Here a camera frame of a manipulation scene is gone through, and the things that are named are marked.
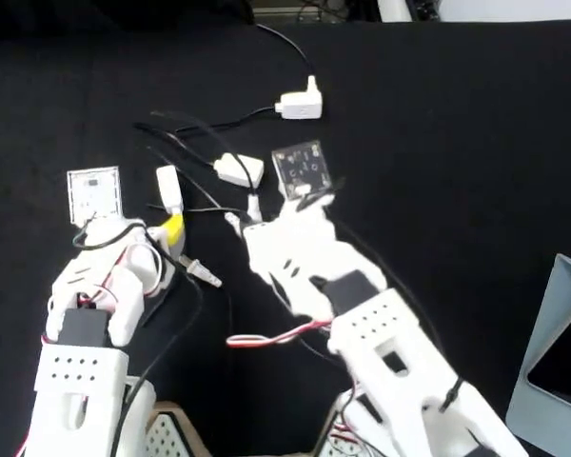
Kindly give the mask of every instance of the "white plastic bracket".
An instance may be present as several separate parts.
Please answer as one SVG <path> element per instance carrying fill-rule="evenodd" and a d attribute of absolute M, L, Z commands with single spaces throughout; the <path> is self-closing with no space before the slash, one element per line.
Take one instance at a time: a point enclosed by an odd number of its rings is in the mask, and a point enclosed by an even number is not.
<path fill-rule="evenodd" d="M 127 367 L 118 349 L 44 345 L 26 457 L 108 456 Z"/>
<path fill-rule="evenodd" d="M 446 421 L 449 426 L 429 427 L 432 421 L 424 416 L 438 410 L 458 376 L 395 289 L 337 317 L 328 347 L 345 359 L 383 418 L 401 457 L 466 455 L 476 446 L 470 431 L 501 457 L 527 455 L 490 405 L 467 383 L 445 413 L 430 414 L 433 422 Z M 400 357 L 406 370 L 396 373 L 387 366 L 383 358 L 391 352 Z"/>

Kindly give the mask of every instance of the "white object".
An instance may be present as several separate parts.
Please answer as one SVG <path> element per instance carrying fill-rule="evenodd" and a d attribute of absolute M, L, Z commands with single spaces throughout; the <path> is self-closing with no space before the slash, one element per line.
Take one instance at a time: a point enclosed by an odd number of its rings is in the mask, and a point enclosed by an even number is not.
<path fill-rule="evenodd" d="M 237 154 L 246 166 L 249 177 L 254 188 L 258 188 L 260 180 L 265 172 L 265 163 L 260 159 Z M 228 183 L 249 188 L 246 172 L 235 157 L 230 152 L 225 152 L 222 157 L 213 163 L 213 169 L 218 173 L 218 177 Z"/>
<path fill-rule="evenodd" d="M 263 214 L 260 211 L 260 198 L 257 194 L 247 196 L 247 215 L 252 222 L 263 222 Z"/>
<path fill-rule="evenodd" d="M 234 212 L 227 212 L 225 220 L 233 227 L 235 233 L 241 238 L 241 219 Z"/>
<path fill-rule="evenodd" d="M 251 270 L 269 285 L 274 278 L 285 290 L 292 312 L 315 321 L 329 321 L 334 315 L 327 297 L 311 284 L 311 276 L 332 281 L 358 269 L 376 288 L 386 288 L 378 267 L 336 239 L 323 208 L 328 201 L 331 196 L 302 211 L 295 210 L 298 201 L 286 202 L 274 221 L 243 230 Z"/>
<path fill-rule="evenodd" d="M 141 221 L 93 219 L 87 226 L 85 243 L 100 244 L 134 222 Z M 164 229 L 151 228 L 148 233 L 163 249 L 168 249 Z M 162 275 L 163 262 L 156 263 L 154 251 L 143 228 L 132 229 L 121 240 L 105 248 L 82 250 L 53 283 L 46 327 L 49 339 L 59 339 L 66 310 L 76 308 L 78 294 L 85 293 L 98 309 L 110 311 L 108 334 L 112 344 L 126 346 L 144 312 L 145 293 L 149 297 L 156 295 L 167 287 L 173 276 L 171 264 L 165 264 L 166 273 Z"/>
<path fill-rule="evenodd" d="M 156 169 L 156 179 L 159 183 L 159 192 L 163 207 L 168 214 L 182 214 L 184 202 L 178 173 L 173 165 L 167 165 Z"/>
<path fill-rule="evenodd" d="M 348 243 L 339 242 L 324 207 L 325 195 L 305 209 L 285 201 L 279 217 L 243 229 L 250 269 L 283 289 L 294 314 L 315 321 L 334 317 L 311 278 L 327 282 L 360 272 L 377 293 L 332 321 L 329 349 L 339 354 L 382 418 L 359 414 L 348 424 L 388 457 L 463 457 L 480 443 L 501 457 L 524 457 L 521 444 L 480 393 L 463 382 L 444 411 L 457 374 L 422 331 L 419 321 L 381 270 Z M 384 357 L 395 352 L 406 370 L 395 373 Z"/>
<path fill-rule="evenodd" d="M 307 79 L 304 92 L 288 92 L 282 94 L 275 104 L 275 112 L 284 119 L 319 119 L 322 117 L 324 99 L 317 87 L 315 76 Z"/>
<path fill-rule="evenodd" d="M 89 219 L 123 215 L 118 167 L 68 171 L 69 221 L 82 227 Z"/>
<path fill-rule="evenodd" d="M 188 274 L 211 284 L 215 288 L 220 288 L 222 286 L 222 281 L 209 271 L 209 269 L 204 267 L 198 260 L 191 260 L 184 254 L 182 254 L 178 260 L 183 267 L 186 267 Z"/>
<path fill-rule="evenodd" d="M 384 419 L 400 455 L 467 455 L 477 446 L 469 431 L 502 457 L 527 455 L 480 393 L 466 382 L 450 407 L 437 412 L 458 376 L 394 288 L 337 317 L 328 347 L 345 359 Z M 384 362 L 391 352 L 404 361 L 404 373 L 393 372 Z"/>
<path fill-rule="evenodd" d="M 127 367 L 128 357 L 119 349 L 44 345 L 26 457 L 108 457 L 128 381 Z M 138 392 L 133 415 L 153 405 L 154 390 L 148 387 L 149 383 Z M 71 400 L 79 397 L 86 398 L 86 406 L 72 411 L 76 402 Z M 81 415 L 80 424 L 69 419 L 73 413 Z M 132 435 L 130 426 L 123 428 L 123 437 Z"/>
<path fill-rule="evenodd" d="M 190 457 L 169 414 L 159 414 L 146 433 L 147 457 Z"/>
<path fill-rule="evenodd" d="M 448 22 L 517 22 L 571 19 L 571 0 L 442 0 Z"/>
<path fill-rule="evenodd" d="M 410 8 L 406 0 L 377 0 L 382 22 L 410 22 Z"/>

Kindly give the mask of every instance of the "black cable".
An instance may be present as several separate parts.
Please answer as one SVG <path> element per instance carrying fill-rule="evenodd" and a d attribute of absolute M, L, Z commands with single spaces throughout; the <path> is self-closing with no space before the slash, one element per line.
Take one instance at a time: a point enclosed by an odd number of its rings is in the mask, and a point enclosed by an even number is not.
<path fill-rule="evenodd" d="M 146 206 L 148 208 L 152 208 L 152 209 L 159 209 L 160 211 L 164 211 L 167 212 L 165 210 L 165 208 L 163 208 L 161 205 L 154 205 L 153 203 L 146 203 Z M 242 214 L 246 214 L 246 212 L 243 209 L 238 209 L 238 208 L 228 208 L 228 207 L 211 207 L 211 208 L 184 208 L 184 214 L 189 214 L 189 213 L 200 213 L 200 212 L 235 212 L 235 213 L 242 213 Z"/>
<path fill-rule="evenodd" d="M 165 304 L 165 302 L 167 301 L 167 298 L 169 298 L 171 296 L 171 293 L 173 293 L 173 291 L 175 289 L 177 289 L 178 286 L 178 281 L 177 281 L 178 277 L 174 276 L 171 279 L 171 284 L 169 284 L 167 290 L 165 292 L 163 292 L 163 295 L 161 295 L 161 297 L 156 301 L 156 303 L 152 306 L 152 308 L 150 309 L 150 311 L 146 314 L 146 316 L 144 316 L 144 319 L 142 320 L 142 322 L 140 322 L 140 327 L 145 327 L 147 326 L 150 321 L 152 319 L 154 319 L 154 316 L 156 316 L 157 312 L 159 312 L 159 310 L 161 310 L 161 308 L 163 307 L 163 305 Z"/>
<path fill-rule="evenodd" d="M 421 305 L 421 302 L 417 299 L 412 290 L 410 290 L 405 282 L 400 279 L 400 277 L 387 264 L 383 257 L 366 241 L 364 241 L 355 231 L 353 231 L 353 228 L 347 225 L 344 221 L 336 219 L 333 216 L 332 220 L 335 222 L 337 227 L 340 227 L 342 230 L 344 230 L 363 250 L 366 251 L 367 254 L 374 258 L 374 262 L 376 262 L 379 268 L 383 271 L 384 275 L 387 277 L 387 281 L 395 283 L 396 289 L 403 296 L 405 301 L 414 308 L 417 314 L 420 315 L 423 326 L 426 327 L 426 329 L 429 331 L 433 344 L 436 346 L 438 351 L 444 355 L 444 346 L 440 338 L 440 334 L 436 330 L 436 327 L 431 322 L 431 319 L 429 319 L 429 316 L 425 312 L 424 307 Z"/>
<path fill-rule="evenodd" d="M 460 376 L 457 378 L 455 385 L 451 387 L 448 392 L 446 393 L 446 398 L 444 399 L 444 403 L 440 406 L 439 412 L 445 413 L 448 407 L 452 405 L 452 403 L 457 400 L 459 396 L 459 389 L 463 385 L 463 378 Z"/>
<path fill-rule="evenodd" d="M 308 60 L 308 57 L 306 57 L 306 54 L 303 52 L 303 50 L 300 48 L 300 46 L 298 46 L 296 43 L 294 43 L 292 40 L 290 40 L 289 38 L 287 38 L 284 34 L 282 34 L 280 31 L 276 31 L 275 29 L 272 29 L 271 27 L 267 27 L 263 24 L 256 24 L 256 27 L 260 30 L 263 30 L 267 33 L 270 33 L 271 35 L 274 35 L 278 38 L 280 38 L 281 40 L 285 41 L 286 43 L 288 43 L 292 48 L 294 48 L 296 50 L 296 52 L 298 52 L 298 54 L 303 58 L 303 60 L 305 61 L 305 65 L 308 68 L 309 74 L 315 75 L 315 67 L 313 66 L 313 64 L 311 64 L 311 61 Z"/>
<path fill-rule="evenodd" d="M 193 159 L 195 159 L 199 164 L 203 165 L 204 167 L 210 167 L 213 169 L 213 164 L 209 162 L 206 158 L 204 158 L 201 154 L 199 154 L 196 150 L 194 150 L 189 144 L 182 141 L 178 138 L 175 134 L 170 132 L 169 130 L 161 129 L 160 127 L 153 126 L 151 124 L 146 124 L 144 122 L 135 122 L 133 124 L 135 129 L 140 131 L 144 131 L 149 133 L 152 136 L 160 138 L 171 145 L 179 148 L 190 155 Z"/>
<path fill-rule="evenodd" d="M 247 170 L 246 164 L 244 164 L 244 162 L 241 160 L 241 157 L 239 157 L 239 154 L 236 152 L 235 148 L 226 140 L 226 138 L 224 138 L 222 135 L 220 135 L 216 130 L 214 130 L 212 127 L 210 127 L 208 124 L 206 124 L 202 120 L 197 119 L 193 115 L 188 114 L 188 113 L 183 112 L 183 111 L 177 111 L 177 112 L 174 112 L 174 111 L 153 111 L 151 113 L 151 115 L 166 117 L 166 118 L 170 118 L 170 119 L 183 120 L 185 122 L 188 122 L 189 124 L 193 124 L 193 125 L 197 126 L 199 129 L 203 130 L 205 133 L 207 133 L 209 136 L 211 136 L 214 140 L 216 140 L 225 149 L 225 152 L 230 152 L 232 154 L 235 161 L 244 170 L 244 174 L 246 175 L 247 183 L 249 185 L 249 193 L 252 195 L 256 195 L 256 188 L 254 188 L 254 183 L 251 180 L 251 176 L 249 175 L 249 171 Z"/>
<path fill-rule="evenodd" d="M 338 359 L 332 359 L 331 357 L 321 353 L 318 349 L 314 348 L 307 341 L 305 341 L 305 338 L 303 337 L 302 334 L 299 335 L 299 337 L 296 339 L 301 343 L 301 345 L 303 345 L 307 350 L 309 350 L 314 355 L 320 357 L 321 359 L 324 359 L 325 361 L 327 361 L 332 366 L 346 371 L 346 368 L 343 365 L 338 363 L 338 361 L 337 361 Z"/>
<path fill-rule="evenodd" d="M 194 324 L 197 320 L 201 311 L 203 310 L 203 291 L 199 287 L 199 285 L 192 280 L 186 269 L 182 267 L 178 262 L 176 262 L 165 250 L 159 245 L 150 235 L 146 232 L 146 238 L 148 242 L 161 254 L 161 256 L 170 264 L 175 266 L 176 270 L 183 272 L 185 277 L 188 281 L 194 286 L 195 292 L 197 294 L 197 308 L 194 310 L 193 314 L 188 319 L 188 322 L 176 333 L 174 334 L 167 344 L 161 349 L 161 351 L 154 357 L 152 362 L 147 366 L 144 372 L 140 375 L 139 379 L 129 392 L 127 399 L 123 403 L 123 408 L 121 409 L 121 415 L 119 416 L 118 422 L 116 423 L 116 428 L 114 430 L 114 436 L 112 438 L 112 448 L 110 450 L 110 457 L 116 457 L 116 452 L 118 450 L 119 442 L 121 441 L 121 433 L 123 432 L 123 424 L 127 418 L 128 412 L 131 409 L 131 405 L 133 405 L 133 401 L 135 400 L 135 396 L 142 388 L 142 385 L 148 378 L 148 375 L 152 372 L 152 370 L 158 365 L 158 363 L 165 357 L 165 355 L 169 352 L 169 350 L 177 343 L 177 341 L 187 332 L 187 330 Z"/>
<path fill-rule="evenodd" d="M 83 227 L 78 231 L 78 233 L 74 235 L 74 238 L 72 238 L 72 244 L 74 245 L 75 248 L 78 248 L 80 250 L 97 250 L 105 248 L 125 238 L 127 234 L 133 229 L 141 228 L 146 230 L 146 226 L 141 222 L 132 222 L 131 224 L 126 226 L 125 229 L 121 231 L 118 235 L 114 236 L 113 238 L 110 238 L 109 240 L 103 243 L 100 243 L 99 245 L 85 245 L 82 244 L 80 240 L 87 234 L 86 228 L 88 223 L 89 221 L 86 224 L 84 224 Z"/>
<path fill-rule="evenodd" d="M 357 386 L 355 383 L 355 379 L 353 378 L 353 375 L 351 375 L 351 380 L 353 381 L 353 387 L 351 388 L 351 396 L 347 399 L 347 401 L 345 402 L 345 404 L 343 405 L 343 407 L 341 408 L 341 423 L 343 423 L 344 426 L 348 427 L 348 431 L 355 437 L 355 439 L 357 441 L 359 441 L 360 443 L 363 443 L 364 445 L 370 447 L 372 450 L 374 450 L 377 454 L 379 454 L 381 457 L 386 457 L 386 455 L 384 455 L 376 446 L 371 445 L 370 443 L 367 442 L 367 440 L 365 440 L 364 438 L 362 438 L 354 429 L 353 427 L 350 427 L 348 425 L 348 423 L 346 422 L 345 419 L 345 410 L 354 402 L 355 400 L 355 392 L 357 390 Z"/>
<path fill-rule="evenodd" d="M 163 162 L 165 162 L 168 165 L 172 165 L 176 172 L 180 175 L 182 175 L 187 181 L 190 182 L 190 184 L 192 186 L 194 186 L 195 188 L 197 188 L 201 193 L 203 193 L 205 195 L 205 197 L 207 198 L 207 200 L 209 201 L 209 203 L 211 203 L 215 208 L 222 208 L 222 205 L 220 205 L 218 203 L 218 201 L 213 197 L 213 195 L 211 195 L 206 188 L 204 188 L 203 186 L 201 186 L 199 183 L 197 183 L 194 179 L 192 179 L 192 176 L 190 176 L 189 173 L 187 173 L 186 171 L 184 171 L 183 169 L 181 169 L 180 167 L 178 167 L 176 164 L 173 163 L 173 161 L 167 159 L 167 157 L 161 153 L 159 150 L 151 147 L 151 146 L 146 146 L 146 149 L 149 150 L 150 152 L 152 152 L 154 155 L 156 155 L 159 159 L 161 159 Z"/>
<path fill-rule="evenodd" d="M 216 129 L 216 130 L 233 129 L 235 127 L 241 126 L 245 121 L 248 121 L 252 117 L 255 117 L 259 114 L 263 114 L 265 112 L 275 112 L 275 107 L 258 108 L 252 112 L 249 112 L 248 114 L 246 114 L 244 116 L 241 116 L 239 119 L 236 119 L 234 121 L 221 122 L 218 124 L 209 124 L 209 126 L 212 127 L 213 129 Z M 180 127 L 178 129 L 174 130 L 175 133 L 191 133 L 193 131 L 203 131 L 203 130 L 199 129 L 197 126 L 185 126 L 185 127 Z"/>

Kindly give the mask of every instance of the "black fabric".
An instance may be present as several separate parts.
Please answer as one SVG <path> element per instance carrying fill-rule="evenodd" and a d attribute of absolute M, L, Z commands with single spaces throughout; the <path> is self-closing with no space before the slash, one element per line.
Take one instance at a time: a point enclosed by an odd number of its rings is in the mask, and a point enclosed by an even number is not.
<path fill-rule="evenodd" d="M 333 177 L 346 178 L 332 212 L 416 292 L 454 369 L 504 417 L 554 256 L 571 256 L 571 22 L 284 31 L 318 69 L 325 117 L 228 134 L 266 159 L 263 208 L 281 205 L 270 151 L 320 139 Z M 145 206 L 158 202 L 154 143 L 132 122 L 152 109 L 235 119 L 305 78 L 290 48 L 244 26 L 0 43 L 0 455 L 25 435 L 50 285 L 75 255 L 66 171 L 120 165 L 126 214 L 159 222 Z M 222 153 L 197 141 L 208 158 Z M 224 205 L 245 204 L 188 168 Z M 186 198 L 205 205 L 192 189 Z M 190 257 L 230 290 L 235 331 L 294 325 L 221 216 L 192 214 L 187 227 Z M 226 300 L 206 296 L 150 376 L 159 398 L 182 405 L 218 455 L 311 449 L 346 374 L 301 345 L 226 350 Z M 135 335 L 132 373 L 193 306 L 182 282 Z M 308 341 L 325 348 L 321 335 Z"/>

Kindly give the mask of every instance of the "wire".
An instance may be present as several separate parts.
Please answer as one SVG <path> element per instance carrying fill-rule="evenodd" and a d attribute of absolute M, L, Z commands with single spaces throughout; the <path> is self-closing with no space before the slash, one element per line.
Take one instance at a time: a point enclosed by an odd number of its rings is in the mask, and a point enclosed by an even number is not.
<path fill-rule="evenodd" d="M 188 174 L 186 171 L 184 171 L 183 169 L 178 167 L 171 160 L 167 159 L 167 157 L 163 153 L 161 153 L 159 150 L 153 148 L 152 146 L 146 146 L 146 149 L 149 150 L 150 152 L 152 152 L 154 155 L 156 155 L 159 159 L 161 159 L 166 164 L 172 165 L 175 168 L 176 172 L 178 174 L 181 174 L 186 180 L 188 180 L 190 182 L 190 184 L 192 186 L 194 186 L 195 188 L 197 188 L 197 190 L 199 190 L 201 193 L 203 193 L 205 195 L 205 197 L 207 198 L 207 200 L 209 201 L 209 203 L 211 203 L 215 208 L 222 208 L 222 205 L 220 205 L 218 203 L 218 201 L 203 186 L 201 186 L 194 179 L 192 179 L 190 174 Z"/>
<path fill-rule="evenodd" d="M 213 129 L 219 129 L 219 130 L 233 129 L 235 127 L 241 126 L 245 121 L 248 121 L 252 117 L 255 117 L 258 114 L 262 114 L 262 113 L 269 112 L 269 111 L 275 112 L 275 107 L 258 108 L 258 109 L 255 109 L 254 111 L 249 112 L 248 114 L 240 117 L 237 120 L 229 121 L 229 122 L 221 122 L 219 124 L 209 124 L 209 126 L 212 127 Z M 191 133 L 194 131 L 203 131 L 203 130 L 199 129 L 197 126 L 185 126 L 185 127 L 180 127 L 178 129 L 174 130 L 175 133 Z"/>
<path fill-rule="evenodd" d="M 163 208 L 161 205 L 154 205 L 153 203 L 146 203 L 146 206 L 152 209 L 159 209 L 161 211 L 165 211 L 165 208 Z M 238 212 L 238 213 L 242 213 L 242 214 L 246 214 L 246 212 L 243 209 L 238 209 L 238 208 L 229 208 L 229 207 L 211 207 L 211 208 L 189 208 L 189 209 L 184 209 L 184 213 L 185 214 L 189 214 L 192 212 Z"/>
<path fill-rule="evenodd" d="M 301 333 L 325 327 L 329 324 L 330 321 L 311 321 L 271 338 L 264 335 L 232 335 L 226 338 L 226 345 L 229 348 L 264 348 L 266 346 L 282 345 L 289 343 Z"/>
<path fill-rule="evenodd" d="M 275 29 L 272 29 L 271 27 L 267 27 L 263 24 L 256 24 L 256 27 L 258 29 L 263 30 L 267 33 L 270 33 L 271 35 L 274 35 L 274 36 L 278 37 L 279 39 L 288 43 L 303 58 L 303 60 L 305 61 L 305 65 L 308 68 L 309 73 L 312 75 L 315 74 L 315 67 L 311 64 L 310 60 L 308 60 L 308 58 L 306 57 L 306 54 L 303 52 L 303 50 L 300 48 L 300 46 L 298 46 L 296 43 L 294 43 L 292 40 L 290 40 L 288 37 L 286 37 L 280 31 L 276 31 Z"/>
<path fill-rule="evenodd" d="M 101 249 L 101 248 L 105 248 L 107 246 L 113 245 L 114 243 L 121 241 L 123 238 L 125 238 L 128 233 L 130 231 L 132 231 L 133 229 L 137 229 L 137 228 L 141 228 L 146 230 L 146 226 L 144 224 L 142 224 L 141 222 L 132 222 L 131 224 L 129 224 L 128 226 L 125 227 L 125 229 L 123 231 L 121 231 L 118 235 L 116 235 L 113 238 L 110 238 L 109 240 L 100 243 L 98 245 L 84 245 L 81 243 L 81 238 L 83 238 L 86 235 L 86 225 L 85 224 L 79 231 L 78 233 L 76 233 L 76 235 L 74 235 L 74 238 L 72 239 L 72 244 L 74 245 L 75 248 L 79 248 L 80 250 L 97 250 L 97 249 Z"/>
<path fill-rule="evenodd" d="M 154 319 L 154 316 L 156 315 L 157 312 L 159 312 L 159 310 L 161 309 L 161 307 L 165 304 L 165 302 L 167 301 L 167 298 L 169 297 L 169 295 L 171 295 L 171 293 L 177 289 L 177 285 L 179 284 L 178 282 L 178 278 L 179 276 L 174 276 L 173 279 L 171 280 L 171 283 L 169 284 L 169 286 L 167 287 L 167 290 L 165 292 L 163 292 L 163 294 L 161 295 L 161 297 L 159 297 L 159 299 L 156 301 L 156 303 L 152 306 L 152 308 L 150 309 L 150 311 L 148 312 L 148 314 L 144 317 L 144 319 L 140 322 L 140 327 L 145 327 L 147 326 L 150 321 L 152 319 Z"/>
<path fill-rule="evenodd" d="M 457 400 L 457 397 L 459 396 L 459 390 L 461 389 L 461 386 L 463 385 L 463 378 L 460 376 L 457 378 L 457 381 L 455 382 L 455 385 L 453 387 L 451 387 L 448 392 L 446 393 L 446 398 L 444 400 L 444 403 L 442 403 L 442 405 L 440 406 L 439 411 L 444 414 L 446 412 L 446 410 L 448 409 L 448 407 L 450 407 L 452 405 L 452 403 Z"/>
<path fill-rule="evenodd" d="M 429 316 L 425 312 L 424 307 L 421 305 L 421 302 L 417 298 L 417 296 L 412 292 L 412 290 L 406 285 L 406 283 L 396 274 L 396 272 L 391 268 L 391 266 L 383 259 L 383 257 L 373 249 L 366 241 L 364 241 L 348 224 L 344 221 L 336 219 L 332 214 L 332 220 L 335 222 L 335 225 L 340 227 L 344 230 L 363 250 L 366 251 L 370 256 L 374 257 L 374 261 L 377 263 L 379 268 L 383 271 L 385 276 L 387 276 L 387 280 L 395 283 L 395 287 L 398 292 L 404 297 L 405 301 L 412 305 L 415 311 L 420 315 L 423 325 L 429 331 L 431 340 L 433 341 L 434 346 L 438 349 L 439 352 L 444 355 L 444 346 L 442 340 L 440 338 L 440 334 L 438 333 L 436 327 L 429 319 Z"/>
<path fill-rule="evenodd" d="M 287 302 L 287 300 L 284 298 L 284 296 L 281 293 L 279 293 L 279 290 L 275 286 L 275 283 L 271 282 L 270 286 L 273 289 L 273 293 L 275 294 L 275 296 L 277 297 L 279 302 L 284 306 L 284 308 L 287 310 L 287 312 L 291 313 L 292 308 L 291 308 L 290 304 Z M 334 367 L 336 367 L 338 369 L 345 369 L 345 367 L 343 367 L 341 364 L 339 364 L 339 362 L 337 361 L 338 359 L 332 359 L 332 358 L 328 357 L 327 355 L 322 354 L 319 350 L 317 350 L 312 345 L 310 345 L 307 341 L 305 341 L 305 337 L 303 335 L 301 335 L 301 337 L 298 339 L 298 341 L 307 350 L 309 350 L 313 354 L 317 355 L 318 357 L 326 360 L 329 364 L 333 365 Z"/>
<path fill-rule="evenodd" d="M 165 250 L 163 248 L 161 248 L 161 245 L 159 245 L 150 235 L 148 232 L 146 232 L 146 237 L 148 239 L 148 241 L 150 242 L 150 244 L 157 249 L 157 251 L 161 254 L 161 256 L 168 261 L 170 264 L 172 264 L 173 266 L 175 266 L 175 268 L 180 271 L 183 272 L 185 277 L 188 279 L 188 281 L 194 286 L 195 292 L 197 294 L 197 308 L 194 310 L 194 312 L 192 313 L 192 315 L 190 316 L 190 318 L 188 319 L 188 322 L 176 333 L 174 334 L 169 341 L 167 342 L 167 344 L 163 347 L 163 349 L 161 349 L 161 351 L 154 357 L 154 359 L 152 360 L 152 362 L 150 362 L 150 364 L 147 366 L 147 368 L 144 370 L 144 372 L 140 375 L 140 377 L 138 378 L 137 382 L 135 383 L 135 385 L 133 386 L 133 388 L 131 389 L 131 391 L 129 392 L 127 399 L 125 400 L 125 402 L 123 403 L 123 408 L 121 409 L 121 415 L 119 416 L 118 422 L 116 423 L 116 428 L 114 429 L 114 436 L 112 439 L 112 448 L 110 450 L 110 457 L 116 457 L 116 452 L 118 450 L 118 445 L 119 442 L 121 441 L 121 434 L 123 432 L 123 424 L 125 423 L 125 420 L 127 418 L 128 412 L 131 409 L 131 405 L 133 404 L 133 401 L 135 400 L 135 396 L 137 395 L 137 393 L 140 391 L 140 388 L 142 388 L 142 385 L 144 384 L 144 382 L 146 381 L 146 379 L 148 378 L 148 375 L 152 372 L 152 370 L 158 365 L 158 363 L 163 359 L 163 357 L 166 356 L 166 354 L 171 350 L 171 348 L 177 343 L 177 341 L 188 331 L 188 329 L 192 326 L 192 324 L 194 324 L 194 322 L 197 320 L 197 318 L 199 317 L 199 315 L 201 314 L 201 311 L 203 310 L 202 304 L 203 304 L 203 291 L 201 290 L 201 288 L 199 287 L 199 285 L 192 280 L 187 272 L 186 269 L 183 268 L 178 262 L 176 262 L 173 257 L 171 257 L 168 253 L 165 252 Z"/>
<path fill-rule="evenodd" d="M 144 290 L 144 295 L 149 295 L 154 290 L 156 290 L 156 288 L 159 287 L 159 284 L 161 284 L 161 278 L 163 278 L 163 259 L 161 258 L 161 254 L 159 254 L 159 252 L 155 248 L 153 248 L 152 246 L 149 246 L 148 244 L 143 243 L 141 241 L 136 241 L 136 242 L 129 244 L 125 248 L 126 255 L 129 252 L 129 250 L 134 246 L 149 250 L 150 253 L 152 254 L 152 256 L 154 257 L 154 260 L 156 260 L 157 272 L 156 272 L 156 276 L 154 278 L 154 282 L 152 283 L 152 287 L 150 287 L 148 290 Z"/>
<path fill-rule="evenodd" d="M 239 154 L 236 152 L 235 148 L 226 140 L 226 138 L 224 138 L 216 130 L 214 130 L 212 127 L 210 127 L 208 124 L 206 124 L 202 120 L 197 119 L 193 115 L 188 114 L 188 113 L 183 112 L 183 111 L 177 111 L 177 112 L 174 112 L 174 111 L 153 111 L 150 114 L 153 116 L 160 116 L 160 117 L 166 117 L 166 118 L 170 118 L 170 119 L 183 120 L 185 122 L 188 122 L 189 124 L 193 124 L 193 125 L 197 126 L 199 129 L 201 129 L 202 131 L 207 133 L 209 136 L 211 136 L 214 140 L 216 140 L 216 142 L 218 142 L 225 149 L 225 152 L 230 152 L 232 154 L 235 161 L 244 170 L 244 174 L 246 175 L 247 183 L 249 185 L 249 193 L 251 193 L 252 195 L 256 195 L 256 188 L 254 188 L 254 183 L 251 180 L 251 176 L 249 175 L 249 171 L 247 170 L 246 164 L 244 164 L 244 162 L 241 160 L 241 157 L 239 157 Z"/>
<path fill-rule="evenodd" d="M 190 208 L 190 209 L 185 209 L 184 213 L 188 214 L 190 212 L 239 212 L 242 214 L 246 214 L 246 212 L 243 209 L 238 209 L 238 208 L 228 208 L 228 207 L 222 207 L 222 208 Z"/>
<path fill-rule="evenodd" d="M 206 158 L 204 158 L 201 154 L 199 154 L 196 150 L 194 150 L 189 144 L 182 141 L 180 138 L 178 138 L 175 134 L 173 134 L 169 130 L 161 129 L 159 127 L 152 126 L 151 124 L 146 124 L 143 122 L 136 122 L 133 124 L 133 127 L 140 131 L 149 133 L 150 135 L 160 138 L 164 141 L 167 141 L 168 143 L 171 143 L 171 145 L 189 154 L 190 157 L 195 159 L 199 164 L 203 165 L 204 167 L 213 168 L 213 164 L 211 162 L 209 162 Z"/>
<path fill-rule="evenodd" d="M 355 436 L 355 439 L 358 440 L 358 443 L 362 443 L 364 445 L 366 445 L 367 447 L 371 448 L 373 451 L 375 451 L 377 454 L 379 454 L 379 456 L 381 457 L 387 457 L 386 455 L 384 455 L 377 447 L 371 445 L 370 443 L 367 442 L 367 440 L 365 440 L 364 438 L 362 438 L 354 429 L 352 426 L 350 426 L 346 419 L 345 419 L 345 411 L 346 409 L 353 403 L 353 401 L 355 400 L 355 393 L 357 390 L 357 383 L 355 382 L 355 379 L 353 378 L 353 375 L 351 374 L 351 371 L 349 371 L 349 375 L 351 376 L 351 380 L 353 381 L 353 387 L 351 388 L 351 395 L 349 396 L 349 398 L 347 399 L 347 401 L 345 402 L 345 404 L 343 405 L 343 407 L 341 408 L 341 422 L 343 423 L 344 426 L 348 427 L 348 431 L 349 433 L 351 433 L 353 436 Z"/>
<path fill-rule="evenodd" d="M 30 436 L 30 432 L 26 433 L 26 437 L 23 439 L 23 443 L 19 445 L 19 448 L 15 451 L 14 457 L 23 457 L 23 454 L 26 453 L 26 447 L 28 447 L 28 436 Z"/>

